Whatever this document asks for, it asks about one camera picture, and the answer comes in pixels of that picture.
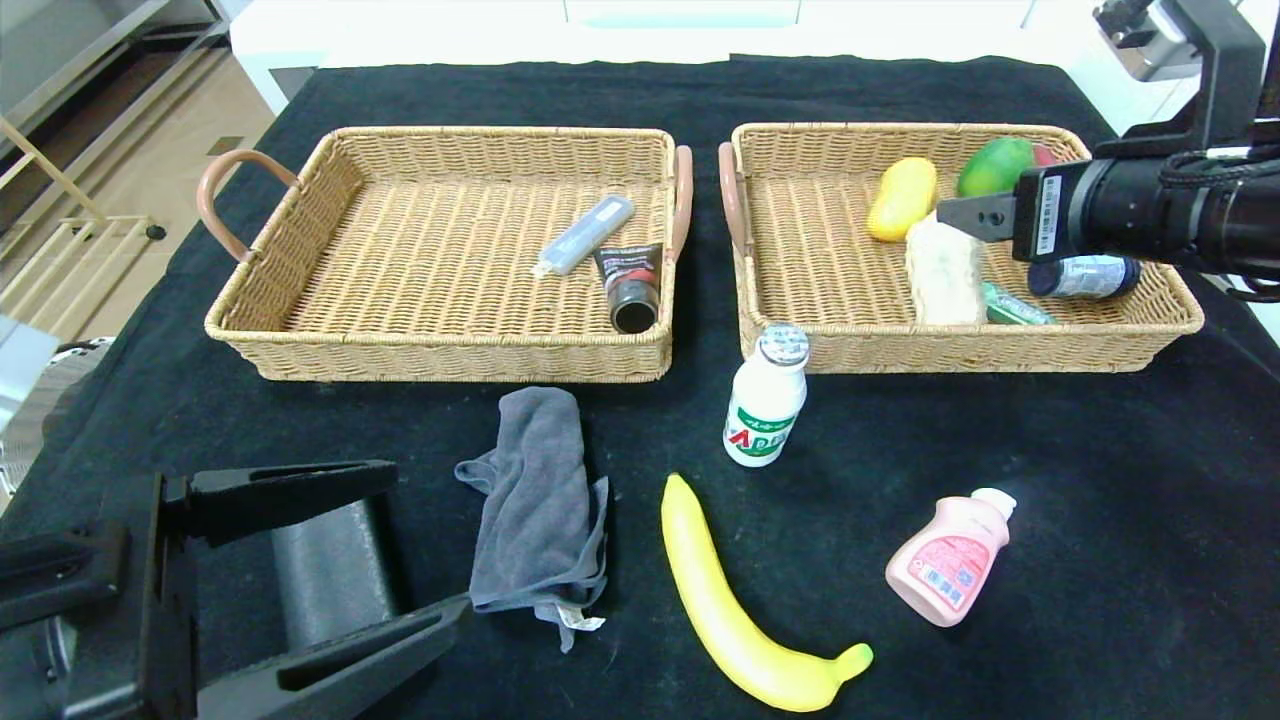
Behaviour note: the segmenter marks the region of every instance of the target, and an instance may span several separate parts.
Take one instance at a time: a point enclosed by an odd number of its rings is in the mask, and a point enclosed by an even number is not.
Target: white cabinet
[[[1019,32],[1030,5],[1030,0],[804,0],[797,27],[826,40],[813,54],[942,61],[1005,55],[1043,61]]]
[[[768,28],[795,24],[800,0],[564,0],[564,19],[596,28]]]
[[[282,87],[317,67],[522,59],[563,27],[562,0],[252,0],[232,20],[232,51],[271,111]]]

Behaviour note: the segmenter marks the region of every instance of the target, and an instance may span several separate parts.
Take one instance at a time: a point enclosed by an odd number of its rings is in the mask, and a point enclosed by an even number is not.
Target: white bottle
[[[804,407],[808,360],[809,338],[790,323],[764,328],[755,341],[755,352],[733,375],[724,420],[724,451],[739,465],[762,468],[782,454]]]

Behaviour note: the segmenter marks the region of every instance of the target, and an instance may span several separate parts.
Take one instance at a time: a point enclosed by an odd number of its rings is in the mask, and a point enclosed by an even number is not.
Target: bottle label
[[[728,419],[724,420],[724,441],[749,457],[768,457],[782,451],[795,421],[795,415],[783,420],[762,420],[733,400],[728,404]]]
[[[1062,260],[1062,278],[1051,295],[1106,297],[1124,283],[1124,258],[1091,255]]]
[[[948,536],[922,547],[911,559],[909,573],[952,610],[960,610],[977,593],[978,579],[987,571],[989,559],[982,543]]]

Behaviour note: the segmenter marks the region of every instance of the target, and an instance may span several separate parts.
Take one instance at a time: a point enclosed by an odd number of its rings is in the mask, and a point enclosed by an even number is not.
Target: white cap
[[[1016,500],[1010,497],[1005,491],[998,491],[996,488],[978,488],[969,493],[969,497],[980,500],[996,510],[1000,510],[1000,514],[1005,516],[1005,521],[1009,521],[1009,516],[1014,514],[1014,507],[1018,507]]]
[[[764,359],[780,368],[803,366],[809,360],[809,337],[791,323],[773,323],[755,341]]]

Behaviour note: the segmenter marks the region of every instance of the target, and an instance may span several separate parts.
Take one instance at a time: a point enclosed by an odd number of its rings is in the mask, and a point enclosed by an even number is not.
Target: blue can
[[[1142,264],[1132,258],[1082,255],[1052,263],[1032,263],[1027,290],[1038,297],[1119,297],[1142,278]]]

